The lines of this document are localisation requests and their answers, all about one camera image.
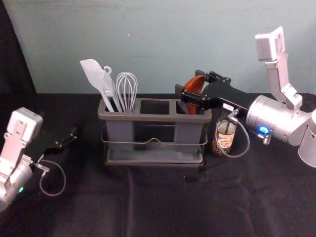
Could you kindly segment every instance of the white slotted spatula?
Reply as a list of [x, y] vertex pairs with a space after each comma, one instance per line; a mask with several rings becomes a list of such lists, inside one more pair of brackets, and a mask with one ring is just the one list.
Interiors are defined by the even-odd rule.
[[107, 106], [108, 110], [110, 112], [114, 112], [114, 109], [104, 92], [103, 84], [100, 81], [100, 76], [102, 73], [102, 68], [100, 64], [94, 59], [81, 60], [80, 64], [90, 84], [101, 93], [104, 103]]

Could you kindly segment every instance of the teal wall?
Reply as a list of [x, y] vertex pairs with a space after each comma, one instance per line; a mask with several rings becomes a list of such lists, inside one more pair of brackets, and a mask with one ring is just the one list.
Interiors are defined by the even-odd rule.
[[298, 91], [316, 93], [316, 1], [4, 3], [38, 92], [96, 92], [79, 64], [87, 58], [111, 66], [115, 76], [133, 72], [140, 93], [173, 93], [195, 69], [232, 77], [232, 85], [246, 92], [268, 92], [254, 37], [283, 26], [290, 81]]

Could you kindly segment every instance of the kitchen utensil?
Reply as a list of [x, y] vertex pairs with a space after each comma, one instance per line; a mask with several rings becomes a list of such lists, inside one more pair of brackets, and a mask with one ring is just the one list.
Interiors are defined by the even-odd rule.
[[[194, 92], [197, 94], [201, 94], [202, 88], [205, 82], [205, 76], [199, 75], [195, 76], [194, 78], [190, 79], [185, 85], [184, 88], [187, 91]], [[196, 106], [187, 104], [190, 115], [196, 114]]]
[[120, 73], [117, 76], [117, 96], [125, 113], [134, 111], [137, 94], [137, 78], [133, 73]]
[[104, 103], [107, 106], [108, 110], [110, 112], [114, 112], [114, 109], [108, 97], [105, 94], [103, 83], [100, 80], [100, 76], [102, 74], [102, 68], [100, 64], [94, 59], [81, 60], [80, 64], [90, 84], [101, 93]]
[[106, 96], [113, 99], [118, 111], [122, 113], [122, 108], [119, 105], [119, 100], [117, 98], [116, 87], [113, 79], [110, 76], [111, 73], [111, 67], [105, 66], [102, 70], [101, 82], [103, 83], [104, 92]]

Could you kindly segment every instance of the table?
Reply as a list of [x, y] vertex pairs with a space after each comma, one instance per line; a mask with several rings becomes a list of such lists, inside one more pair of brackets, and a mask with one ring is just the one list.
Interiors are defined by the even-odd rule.
[[[305, 111], [316, 108], [316, 96], [302, 95]], [[201, 168], [104, 166], [97, 118], [100, 98], [0, 96], [1, 133], [11, 112], [22, 106], [44, 111], [42, 129], [56, 136], [66, 135], [73, 126], [81, 128], [69, 149], [47, 157], [65, 170], [64, 193], [44, 195], [36, 170], [24, 191], [0, 213], [0, 236], [316, 236], [316, 169], [300, 160], [297, 148], [276, 139], [264, 146], [250, 134], [244, 157], [216, 157], [209, 145]], [[214, 110], [211, 139], [218, 116]], [[237, 129], [233, 153], [244, 148], [243, 136]], [[51, 175], [46, 184], [58, 189], [61, 174], [52, 168]]]

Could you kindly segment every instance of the gray utensil caddy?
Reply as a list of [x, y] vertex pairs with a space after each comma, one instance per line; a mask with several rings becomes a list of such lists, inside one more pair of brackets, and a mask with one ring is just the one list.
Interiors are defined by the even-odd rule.
[[187, 115], [180, 102], [137, 98], [134, 113], [118, 113], [108, 112], [101, 99], [98, 117], [106, 164], [203, 164], [211, 110]]

